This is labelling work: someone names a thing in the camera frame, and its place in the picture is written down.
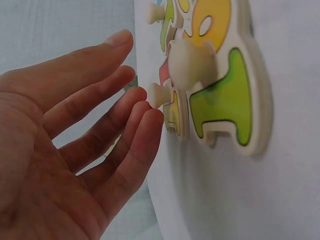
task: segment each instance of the puzzle board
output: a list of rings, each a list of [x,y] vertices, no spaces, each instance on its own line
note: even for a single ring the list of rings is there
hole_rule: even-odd
[[[209,147],[199,144],[192,124],[186,141],[164,127],[148,186],[165,240],[319,235],[320,88],[315,46],[320,35],[315,16],[320,3],[249,2],[254,38],[272,82],[271,139],[262,154],[245,156],[229,134],[219,134],[215,146]],[[136,13],[141,13],[149,1],[137,3]],[[143,14],[136,14],[135,29],[139,85],[147,89],[159,83],[159,66],[165,60],[161,26],[148,25]],[[182,38],[183,31],[178,29],[176,37]]]
[[[155,47],[165,55],[159,66],[159,77],[154,81],[161,86],[167,81],[172,85],[171,101],[163,105],[167,130],[174,132],[175,129],[180,140],[187,140],[190,127],[195,130],[200,144],[208,146],[215,144],[218,133],[228,133],[241,154],[250,156],[262,152],[272,127],[272,95],[263,57],[251,33],[249,2],[158,0],[157,6],[153,4],[147,8],[147,19],[154,28],[160,25],[159,46]],[[191,52],[176,52],[175,62],[170,62],[171,47],[176,48],[171,42],[175,40],[176,45],[181,45],[179,39],[190,41],[198,51],[204,43],[213,46],[216,62],[208,66],[216,68],[216,78],[210,76],[206,84],[201,79],[188,79],[188,74],[201,68],[197,64],[205,64],[201,56],[193,60],[196,54],[183,59]],[[174,74],[175,66],[179,72]],[[199,84],[181,91],[178,86],[183,81],[199,81]],[[156,93],[150,91],[149,99]]]

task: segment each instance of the green puzzle piece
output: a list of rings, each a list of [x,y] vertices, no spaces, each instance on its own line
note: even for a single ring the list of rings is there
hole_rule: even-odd
[[[160,34],[160,44],[163,52],[166,50],[166,34],[169,28],[170,21],[172,21],[172,23],[175,21],[175,9],[173,0],[167,0],[165,17]]]
[[[193,124],[199,138],[204,137],[203,124],[232,122],[237,127],[237,140],[248,145],[252,133],[252,97],[246,64],[242,53],[234,48],[229,53],[227,75],[190,96]]]

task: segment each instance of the palm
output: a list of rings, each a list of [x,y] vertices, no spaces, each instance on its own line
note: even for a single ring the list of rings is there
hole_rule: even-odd
[[[41,231],[45,239],[98,239],[110,221],[98,200],[85,182],[70,172],[47,137],[39,138],[37,144],[39,150],[22,186],[23,204],[18,206],[19,212],[32,213],[23,216],[29,225],[28,237],[36,239]]]
[[[52,143],[133,79],[119,67],[129,36],[0,77],[0,239],[99,239],[143,183],[163,115],[142,88],[129,89],[79,139]],[[119,135],[103,163],[77,175]]]

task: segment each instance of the white puzzle board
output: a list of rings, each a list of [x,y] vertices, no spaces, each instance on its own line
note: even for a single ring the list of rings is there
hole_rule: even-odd
[[[137,74],[146,89],[159,82],[165,60],[161,25],[145,21],[150,2],[135,1]],[[320,34],[315,21],[320,2],[249,3],[254,37],[272,85],[270,142],[265,152],[249,157],[239,154],[228,136],[220,136],[211,149],[198,143],[192,125],[185,142],[163,127],[147,180],[165,240],[300,240],[320,235]]]

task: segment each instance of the white surface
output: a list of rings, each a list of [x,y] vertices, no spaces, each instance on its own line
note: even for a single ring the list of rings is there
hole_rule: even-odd
[[[135,9],[144,8],[136,0]],[[254,36],[274,100],[266,152],[215,149],[191,131],[180,143],[163,130],[148,185],[166,240],[317,240],[320,237],[320,24],[318,0],[250,0]],[[136,15],[139,84],[158,82],[160,25]]]
[[[99,44],[121,29],[134,31],[134,8],[132,1],[119,0],[1,0],[0,23],[2,74]],[[135,67],[135,51],[125,64]],[[54,143],[62,146],[80,137],[122,94],[123,91],[101,104]],[[102,239],[162,239],[146,184]]]

